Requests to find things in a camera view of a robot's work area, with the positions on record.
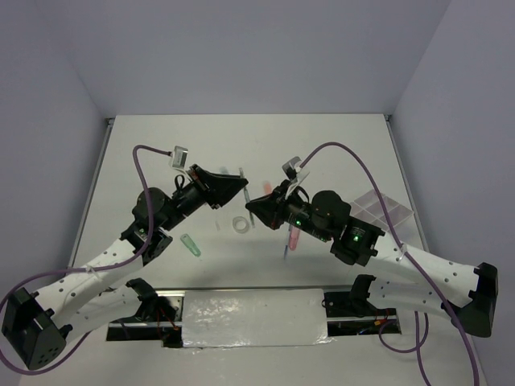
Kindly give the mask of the blue pen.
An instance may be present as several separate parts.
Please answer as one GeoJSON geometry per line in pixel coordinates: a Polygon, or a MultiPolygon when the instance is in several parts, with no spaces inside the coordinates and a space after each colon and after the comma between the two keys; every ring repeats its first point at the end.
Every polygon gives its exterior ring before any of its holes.
{"type": "Polygon", "coordinates": [[[287,256],[288,256],[288,253],[290,250],[290,235],[291,235],[291,226],[289,226],[286,231],[286,238],[285,238],[285,243],[284,243],[285,245],[284,245],[283,255],[282,255],[282,258],[284,261],[287,259],[287,256]]]}

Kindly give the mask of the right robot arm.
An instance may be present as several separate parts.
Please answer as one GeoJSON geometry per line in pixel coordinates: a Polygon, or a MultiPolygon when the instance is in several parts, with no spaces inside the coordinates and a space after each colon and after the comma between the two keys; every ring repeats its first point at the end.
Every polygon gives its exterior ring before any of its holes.
{"type": "Polygon", "coordinates": [[[469,335],[491,336],[498,296],[495,266],[461,265],[397,242],[392,234],[352,216],[350,204],[334,191],[319,191],[311,201],[286,191],[276,187],[245,207],[266,227],[289,224],[330,243],[330,253],[343,263],[366,268],[348,295],[356,313],[413,310],[445,318],[469,335]]]}

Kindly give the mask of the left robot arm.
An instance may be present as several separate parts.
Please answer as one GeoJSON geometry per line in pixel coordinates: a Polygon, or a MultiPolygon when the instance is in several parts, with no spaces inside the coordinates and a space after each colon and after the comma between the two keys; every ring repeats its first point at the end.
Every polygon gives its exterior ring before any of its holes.
{"type": "Polygon", "coordinates": [[[117,318],[134,315],[141,321],[169,304],[141,278],[115,283],[136,273],[173,241],[168,232],[204,205],[219,209],[242,191],[240,175],[208,172],[194,165],[175,177],[168,195],[144,186],[132,210],[130,226],[107,249],[78,267],[57,272],[59,280],[34,292],[23,283],[2,300],[2,333],[25,367],[22,374],[39,375],[60,365],[67,344],[117,318]]]}

